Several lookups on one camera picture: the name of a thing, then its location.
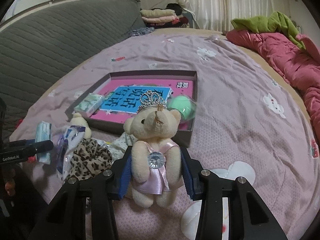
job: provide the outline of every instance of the red comforter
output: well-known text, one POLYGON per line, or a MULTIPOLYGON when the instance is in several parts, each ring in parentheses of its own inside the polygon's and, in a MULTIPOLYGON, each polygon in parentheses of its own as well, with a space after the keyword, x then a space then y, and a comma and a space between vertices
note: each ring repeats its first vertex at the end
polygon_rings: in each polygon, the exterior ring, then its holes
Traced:
POLYGON ((306 50, 300 50, 281 33, 251 33, 232 30, 227 39, 233 44, 258 52, 292 87, 298 89, 320 140, 320 53, 305 35, 297 38, 306 50))

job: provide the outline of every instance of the blue package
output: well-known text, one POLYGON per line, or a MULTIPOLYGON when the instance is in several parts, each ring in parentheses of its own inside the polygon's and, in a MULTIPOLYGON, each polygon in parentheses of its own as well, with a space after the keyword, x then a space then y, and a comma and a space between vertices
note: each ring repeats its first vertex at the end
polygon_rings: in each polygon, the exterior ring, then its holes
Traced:
MULTIPOLYGON (((51 140, 51 124, 42 121, 37 126, 35 142, 42 142, 47 140, 51 140)), ((36 159, 38 162, 51 164, 51 153, 38 153, 36 154, 36 159)))

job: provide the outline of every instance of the blue book cover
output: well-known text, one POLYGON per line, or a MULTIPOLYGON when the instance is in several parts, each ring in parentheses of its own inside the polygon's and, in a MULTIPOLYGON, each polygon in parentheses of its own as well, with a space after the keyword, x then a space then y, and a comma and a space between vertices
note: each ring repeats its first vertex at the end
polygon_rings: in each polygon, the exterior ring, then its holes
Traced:
POLYGON ((120 86, 103 102, 100 110, 136 114, 141 105, 140 96, 148 90, 157 92, 166 102, 171 93, 170 87, 120 86))

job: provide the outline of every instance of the tiara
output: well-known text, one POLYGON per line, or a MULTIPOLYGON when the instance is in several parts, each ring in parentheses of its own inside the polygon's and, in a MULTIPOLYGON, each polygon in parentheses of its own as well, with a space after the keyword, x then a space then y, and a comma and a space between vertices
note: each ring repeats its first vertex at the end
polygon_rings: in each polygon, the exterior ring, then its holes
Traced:
POLYGON ((164 108, 167 108, 167 103, 159 95, 159 93, 151 90, 148 90, 147 92, 141 94, 140 103, 141 105, 139 106, 137 113, 150 106, 162 105, 164 108))

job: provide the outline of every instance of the gray sofa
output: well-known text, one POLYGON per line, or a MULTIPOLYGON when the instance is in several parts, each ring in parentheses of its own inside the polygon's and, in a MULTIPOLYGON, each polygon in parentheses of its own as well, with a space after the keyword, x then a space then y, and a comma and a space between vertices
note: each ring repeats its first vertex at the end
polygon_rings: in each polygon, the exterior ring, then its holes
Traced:
POLYGON ((145 27, 137 0, 78 0, 27 15, 0 32, 0 98, 6 141, 57 80, 145 27))

